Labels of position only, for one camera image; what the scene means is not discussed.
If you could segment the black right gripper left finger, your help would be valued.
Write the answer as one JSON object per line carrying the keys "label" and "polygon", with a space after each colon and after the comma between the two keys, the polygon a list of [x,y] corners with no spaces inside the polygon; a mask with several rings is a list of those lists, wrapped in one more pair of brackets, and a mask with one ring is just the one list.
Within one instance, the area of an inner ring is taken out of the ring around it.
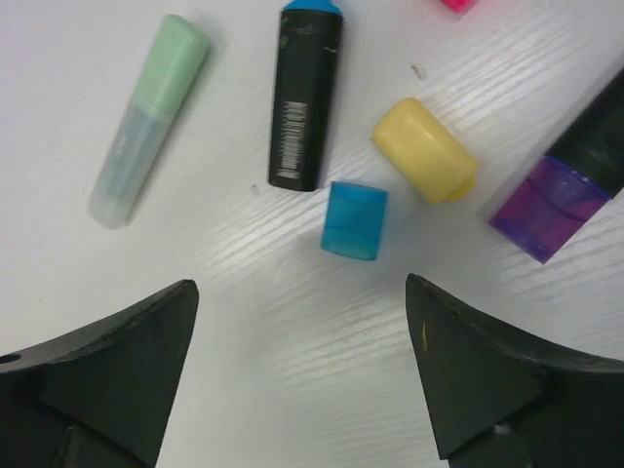
{"label": "black right gripper left finger", "polygon": [[198,302],[196,283],[182,280],[2,356],[2,466],[155,466]]}

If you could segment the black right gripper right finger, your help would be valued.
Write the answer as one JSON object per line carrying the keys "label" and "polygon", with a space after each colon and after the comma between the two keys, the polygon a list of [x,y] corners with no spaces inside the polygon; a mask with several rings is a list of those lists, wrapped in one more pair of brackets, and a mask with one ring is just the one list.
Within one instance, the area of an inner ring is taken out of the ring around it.
{"label": "black right gripper right finger", "polygon": [[622,466],[622,362],[511,326],[414,274],[406,311],[449,466]]}

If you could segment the blue highlighter cap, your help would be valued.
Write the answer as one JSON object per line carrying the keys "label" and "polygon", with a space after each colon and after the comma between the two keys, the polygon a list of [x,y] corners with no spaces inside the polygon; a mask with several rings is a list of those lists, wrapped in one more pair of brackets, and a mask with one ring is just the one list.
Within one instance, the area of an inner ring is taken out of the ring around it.
{"label": "blue highlighter cap", "polygon": [[388,192],[346,181],[331,184],[321,248],[362,261],[377,259]]}

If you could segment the pastel yellow highlighter cap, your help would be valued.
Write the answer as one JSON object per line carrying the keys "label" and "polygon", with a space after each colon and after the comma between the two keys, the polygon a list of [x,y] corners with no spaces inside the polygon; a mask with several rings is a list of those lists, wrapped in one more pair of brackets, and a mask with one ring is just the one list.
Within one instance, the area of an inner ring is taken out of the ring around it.
{"label": "pastel yellow highlighter cap", "polygon": [[476,184],[477,159],[414,97],[397,102],[371,140],[432,204],[456,202]]}

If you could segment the pink highlighter cap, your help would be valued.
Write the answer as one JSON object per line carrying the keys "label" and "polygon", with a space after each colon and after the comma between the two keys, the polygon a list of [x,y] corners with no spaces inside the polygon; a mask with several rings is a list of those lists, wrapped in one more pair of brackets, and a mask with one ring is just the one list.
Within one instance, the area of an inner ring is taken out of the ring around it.
{"label": "pink highlighter cap", "polygon": [[478,0],[440,0],[440,3],[455,14],[463,15],[473,8]]}

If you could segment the blue black highlighter body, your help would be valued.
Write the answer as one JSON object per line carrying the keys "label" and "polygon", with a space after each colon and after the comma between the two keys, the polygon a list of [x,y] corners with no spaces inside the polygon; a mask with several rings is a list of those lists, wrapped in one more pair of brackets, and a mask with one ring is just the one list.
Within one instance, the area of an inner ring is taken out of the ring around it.
{"label": "blue black highlighter body", "polygon": [[272,186],[318,188],[343,21],[333,1],[291,1],[281,12],[267,176]]}

